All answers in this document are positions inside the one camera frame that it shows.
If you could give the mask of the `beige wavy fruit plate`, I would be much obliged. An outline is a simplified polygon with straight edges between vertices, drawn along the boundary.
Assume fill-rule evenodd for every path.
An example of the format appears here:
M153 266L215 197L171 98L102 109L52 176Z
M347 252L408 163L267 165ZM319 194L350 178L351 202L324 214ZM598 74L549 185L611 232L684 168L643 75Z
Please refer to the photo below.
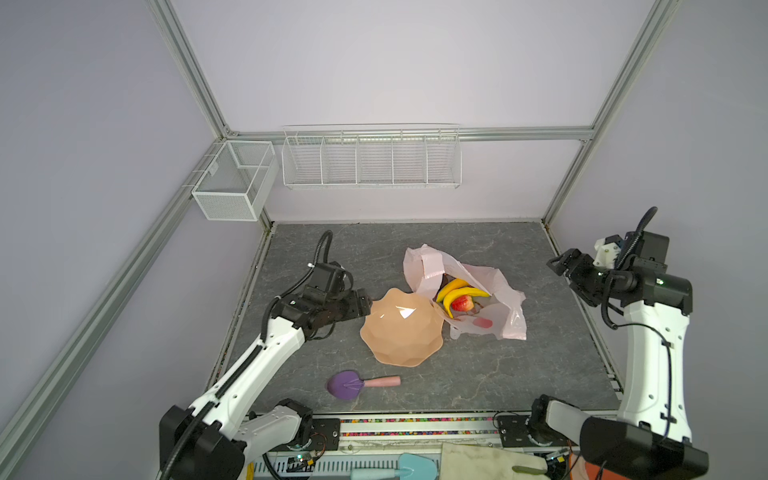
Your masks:
M443 324L431 300L392 288L373 302L360 336L378 362L413 368L443 347Z

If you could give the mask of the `pink plastic bag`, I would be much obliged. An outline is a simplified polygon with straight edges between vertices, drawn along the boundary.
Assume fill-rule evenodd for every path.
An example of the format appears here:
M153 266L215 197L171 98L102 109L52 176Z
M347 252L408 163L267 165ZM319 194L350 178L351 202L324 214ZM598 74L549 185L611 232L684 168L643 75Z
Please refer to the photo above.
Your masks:
M463 333L527 338L525 295L500 270L461 263L428 245L407 249L403 269L412 292L432 301L449 323L452 338Z

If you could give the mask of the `yellow banana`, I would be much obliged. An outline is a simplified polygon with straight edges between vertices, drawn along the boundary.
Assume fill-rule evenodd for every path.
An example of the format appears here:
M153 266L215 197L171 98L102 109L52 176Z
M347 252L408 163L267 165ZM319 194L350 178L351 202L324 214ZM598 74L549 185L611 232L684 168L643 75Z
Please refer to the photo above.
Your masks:
M457 298L462 295L470 295L473 297L476 307L476 300L477 299L485 299L489 298L490 294L488 292L485 292L484 290L474 288L474 287L464 287L461 289L453 290L451 293L449 293L443 300L442 305L444 310L446 311L449 318L454 318L456 314L464 314L468 312L455 312L451 309L450 304Z

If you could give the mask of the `red strawberry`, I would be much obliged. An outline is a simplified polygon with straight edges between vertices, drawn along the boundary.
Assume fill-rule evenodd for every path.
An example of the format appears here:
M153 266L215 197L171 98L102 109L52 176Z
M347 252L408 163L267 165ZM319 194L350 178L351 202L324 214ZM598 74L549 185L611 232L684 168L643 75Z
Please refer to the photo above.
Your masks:
M457 297L451 304L450 307L455 312L469 312L472 311L475 307L475 302L472 296L470 295L462 295L460 297Z

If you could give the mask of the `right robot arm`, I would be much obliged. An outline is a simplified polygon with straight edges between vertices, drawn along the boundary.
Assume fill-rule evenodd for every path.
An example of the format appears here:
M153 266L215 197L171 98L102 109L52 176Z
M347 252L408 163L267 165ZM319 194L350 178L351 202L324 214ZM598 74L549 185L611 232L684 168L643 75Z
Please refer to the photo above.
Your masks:
M706 474L709 456L693 445L683 388L692 285L667 274L665 248L643 247L611 268L569 249L547 265L599 308L611 330L626 332L626 379L613 419L541 395L527 422L530 436L539 442L563 437L600 472L627 479L696 479Z

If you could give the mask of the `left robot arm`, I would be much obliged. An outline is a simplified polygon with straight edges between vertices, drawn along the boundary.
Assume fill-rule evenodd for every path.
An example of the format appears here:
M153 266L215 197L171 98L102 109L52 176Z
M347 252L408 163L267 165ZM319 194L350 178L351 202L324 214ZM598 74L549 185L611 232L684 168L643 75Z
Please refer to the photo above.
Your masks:
M237 479L275 447L306 440L311 410L279 402L253 419L253 403L283 364L323 327L362 318L372 301L362 289L315 288L272 299L262 331L234 365L190 406L171 407L159 426L162 479Z

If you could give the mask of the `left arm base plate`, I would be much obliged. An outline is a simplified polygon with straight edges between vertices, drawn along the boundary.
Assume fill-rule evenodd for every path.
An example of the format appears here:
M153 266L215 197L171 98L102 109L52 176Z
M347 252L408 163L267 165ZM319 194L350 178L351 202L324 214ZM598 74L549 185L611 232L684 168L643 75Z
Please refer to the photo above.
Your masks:
M296 437L274 447L270 452L336 451L341 440L340 418L313 418L299 427Z

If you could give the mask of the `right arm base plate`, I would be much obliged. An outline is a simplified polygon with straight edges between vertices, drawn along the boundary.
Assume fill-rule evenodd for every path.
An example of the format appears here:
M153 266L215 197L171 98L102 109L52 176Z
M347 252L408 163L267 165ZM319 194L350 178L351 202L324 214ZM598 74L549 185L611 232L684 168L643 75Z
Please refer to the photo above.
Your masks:
M492 424L504 448L577 446L575 441L561 434L536 430L529 423L529 416L512 412L497 412L492 417Z

